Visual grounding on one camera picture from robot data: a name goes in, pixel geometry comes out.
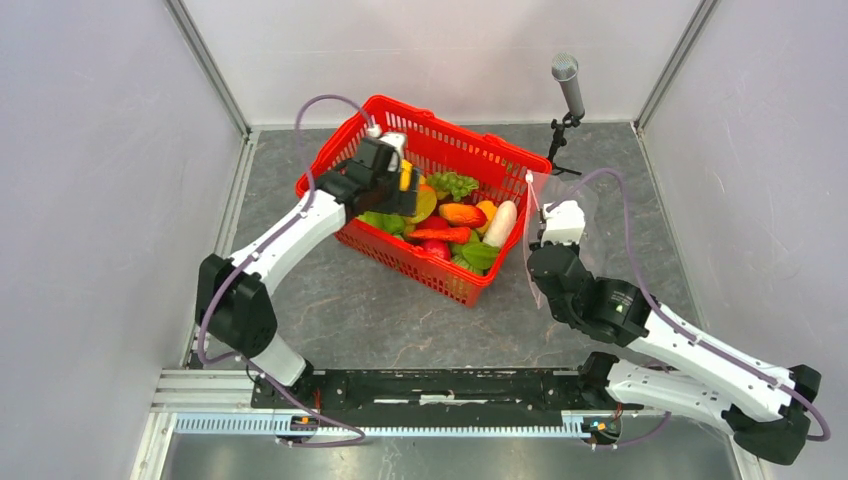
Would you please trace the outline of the yellow toy lemon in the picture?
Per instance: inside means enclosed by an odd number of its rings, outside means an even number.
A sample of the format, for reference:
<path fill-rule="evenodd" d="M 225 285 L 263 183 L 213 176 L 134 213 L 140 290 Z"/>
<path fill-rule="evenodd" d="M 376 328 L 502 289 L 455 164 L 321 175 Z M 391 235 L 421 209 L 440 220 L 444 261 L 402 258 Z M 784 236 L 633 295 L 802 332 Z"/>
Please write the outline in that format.
<path fill-rule="evenodd" d="M 416 192 L 420 183 L 420 170 L 410 161 L 402 159 L 399 167 L 399 191 L 402 193 Z"/>

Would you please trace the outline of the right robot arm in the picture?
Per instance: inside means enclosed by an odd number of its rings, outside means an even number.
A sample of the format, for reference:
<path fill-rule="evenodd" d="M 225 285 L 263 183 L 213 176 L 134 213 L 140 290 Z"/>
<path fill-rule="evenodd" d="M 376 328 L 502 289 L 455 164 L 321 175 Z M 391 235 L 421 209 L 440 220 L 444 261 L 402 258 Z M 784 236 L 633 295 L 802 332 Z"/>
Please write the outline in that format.
<path fill-rule="evenodd" d="M 662 409 L 730 435 L 762 460 L 794 463 L 813 438 L 809 416 L 822 379 L 816 369 L 771 365 L 718 341 L 637 286 L 594 276 L 578 253 L 575 244 L 530 247 L 527 271 L 553 319 L 672 369 L 656 373 L 595 352 L 577 382 L 585 405 Z"/>

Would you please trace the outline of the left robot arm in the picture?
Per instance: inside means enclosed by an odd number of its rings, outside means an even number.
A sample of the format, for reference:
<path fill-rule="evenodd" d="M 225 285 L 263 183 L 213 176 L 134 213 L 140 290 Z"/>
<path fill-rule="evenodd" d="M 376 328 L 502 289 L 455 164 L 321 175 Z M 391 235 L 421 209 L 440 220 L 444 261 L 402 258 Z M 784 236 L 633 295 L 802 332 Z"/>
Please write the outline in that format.
<path fill-rule="evenodd" d="M 309 362 L 279 334 L 271 296 L 310 251 L 358 216 L 414 214 L 420 174 L 405 158 L 406 145 L 402 133 L 364 138 L 254 242 L 201 262 L 196 324 L 276 380 L 276 394 L 290 407 L 312 399 L 314 381 Z"/>

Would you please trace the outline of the red plastic basket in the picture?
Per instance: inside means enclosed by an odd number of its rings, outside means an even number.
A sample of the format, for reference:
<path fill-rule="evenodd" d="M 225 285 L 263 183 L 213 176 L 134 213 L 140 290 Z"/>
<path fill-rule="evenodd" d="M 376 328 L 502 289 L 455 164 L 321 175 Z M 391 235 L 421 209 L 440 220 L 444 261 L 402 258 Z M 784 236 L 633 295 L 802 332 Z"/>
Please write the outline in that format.
<path fill-rule="evenodd" d="M 474 306 L 493 283 L 509 251 L 521 239 L 527 211 L 527 174 L 550 173 L 549 161 L 494 134 L 476 133 L 444 121 L 429 110 L 387 96 L 374 95 L 363 108 L 363 114 L 356 113 L 347 119 L 318 151 L 311 165 L 315 176 L 353 157 L 361 140 L 378 126 L 383 135 L 405 136 L 404 142 L 395 140 L 392 144 L 400 157 L 422 176 L 452 171 L 478 181 L 479 187 L 471 193 L 471 200 L 490 200 L 495 204 L 512 201 L 517 207 L 517 224 L 484 275 L 439 259 L 360 220 L 348 223 L 336 233 L 336 239 L 458 303 Z"/>

